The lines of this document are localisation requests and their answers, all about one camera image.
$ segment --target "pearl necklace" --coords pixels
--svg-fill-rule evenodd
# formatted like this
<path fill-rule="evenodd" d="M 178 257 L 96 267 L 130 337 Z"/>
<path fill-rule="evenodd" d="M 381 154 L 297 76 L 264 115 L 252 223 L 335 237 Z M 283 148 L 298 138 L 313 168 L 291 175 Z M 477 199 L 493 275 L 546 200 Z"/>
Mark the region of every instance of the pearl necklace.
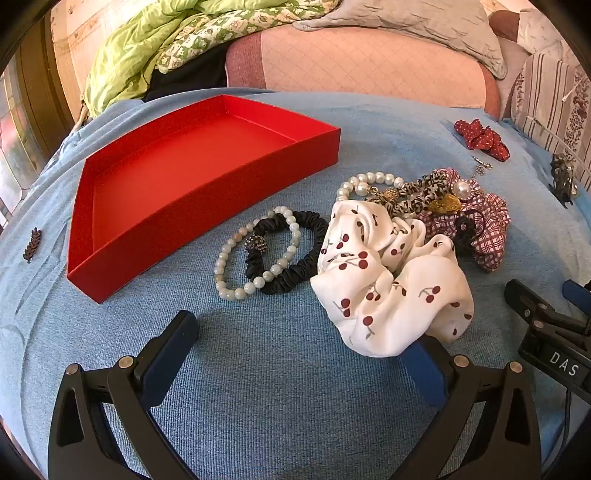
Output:
<path fill-rule="evenodd" d="M 376 173 L 371 171 L 360 173 L 356 177 L 351 177 L 340 186 L 336 192 L 336 201 L 340 202 L 342 200 L 349 200 L 349 195 L 353 190 L 360 197 L 365 197 L 369 193 L 374 193 L 374 189 L 375 193 L 377 193 L 378 189 L 376 187 L 370 187 L 370 185 L 374 183 L 385 183 L 386 185 L 393 186 L 395 189 L 399 189 L 404 185 L 404 178 L 395 177 L 391 173 L 384 173 L 381 171 L 377 171 Z"/>

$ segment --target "blue fabric surface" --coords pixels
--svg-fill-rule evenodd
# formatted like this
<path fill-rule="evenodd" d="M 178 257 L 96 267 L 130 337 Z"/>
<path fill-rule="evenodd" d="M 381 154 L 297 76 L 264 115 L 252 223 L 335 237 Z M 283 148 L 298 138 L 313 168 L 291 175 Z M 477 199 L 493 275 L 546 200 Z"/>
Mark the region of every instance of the blue fabric surface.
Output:
<path fill-rule="evenodd" d="M 246 94 L 251 92 L 225 93 Z M 154 417 L 198 477 L 232 479 L 385 479 L 411 450 L 434 409 L 419 398 L 397 358 L 373 359 L 348 350 L 309 285 L 284 296 L 227 303 L 213 287 L 223 242 L 268 208 L 287 205 L 329 214 L 339 184 L 366 171 L 406 179 L 436 167 L 470 176 L 474 154 L 453 131 L 458 119 L 480 117 L 511 152 L 480 182 L 509 205 L 506 258 L 495 273 L 460 260 L 475 299 L 475 320 L 449 350 L 480 365 L 517 358 L 525 323 L 503 301 L 505 283 L 519 278 L 563 313 L 565 279 L 591 278 L 590 231 L 578 208 L 548 191 L 549 155 L 510 125 L 481 110 L 447 109 L 407 100 L 350 94 L 265 93 L 250 98 L 310 115 L 342 128 L 339 163 L 242 212 L 152 267 L 97 305 L 65 278 L 69 220 L 83 160 L 124 133 L 204 98 L 188 92 L 143 104 L 119 102 L 71 135 L 0 237 L 0 413 L 25 451 L 47 471 L 47 441 L 64 368 L 111 366 L 136 354 L 180 309 L 194 312 L 200 339 Z M 43 230 L 31 264 L 22 258 L 30 230 Z M 275 254 L 286 238 L 272 242 Z M 299 255 L 311 244 L 304 237 Z M 231 257 L 242 284 L 244 253 Z M 563 421 L 564 390 L 526 366 L 543 436 L 544 454 Z M 121 425 L 122 450 L 142 471 Z M 470 419 L 472 434 L 478 418 Z M 460 441 L 452 464 L 469 443 Z"/>

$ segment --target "red tray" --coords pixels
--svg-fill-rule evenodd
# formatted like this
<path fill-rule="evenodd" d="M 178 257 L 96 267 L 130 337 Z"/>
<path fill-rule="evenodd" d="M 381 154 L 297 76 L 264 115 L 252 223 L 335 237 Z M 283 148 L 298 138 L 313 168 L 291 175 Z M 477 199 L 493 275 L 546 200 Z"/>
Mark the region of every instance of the red tray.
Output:
<path fill-rule="evenodd" d="M 220 95 L 91 155 L 72 214 L 67 278 L 101 303 L 186 243 L 337 162 L 340 129 Z"/>

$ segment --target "pink quilted cushion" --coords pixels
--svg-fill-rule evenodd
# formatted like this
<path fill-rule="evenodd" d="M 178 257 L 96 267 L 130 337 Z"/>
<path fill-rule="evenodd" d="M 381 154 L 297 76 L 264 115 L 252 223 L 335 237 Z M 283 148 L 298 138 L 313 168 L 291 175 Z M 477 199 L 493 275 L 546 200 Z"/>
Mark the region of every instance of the pink quilted cushion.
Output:
<path fill-rule="evenodd" d="M 499 116 L 494 78 L 476 60 L 435 42 L 374 28 L 270 28 L 236 41 L 226 71 L 230 87 L 367 93 L 485 108 Z"/>

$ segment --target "green floral comforter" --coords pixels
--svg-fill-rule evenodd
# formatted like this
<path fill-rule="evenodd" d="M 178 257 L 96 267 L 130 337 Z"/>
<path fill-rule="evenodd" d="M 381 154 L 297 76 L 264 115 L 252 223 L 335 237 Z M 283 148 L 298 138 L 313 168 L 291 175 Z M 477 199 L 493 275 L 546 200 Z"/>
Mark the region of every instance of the green floral comforter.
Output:
<path fill-rule="evenodd" d="M 225 41 L 326 15 L 339 0 L 160 0 L 119 27 L 99 49 L 86 79 L 92 117 L 141 97 L 157 68 L 176 69 Z"/>

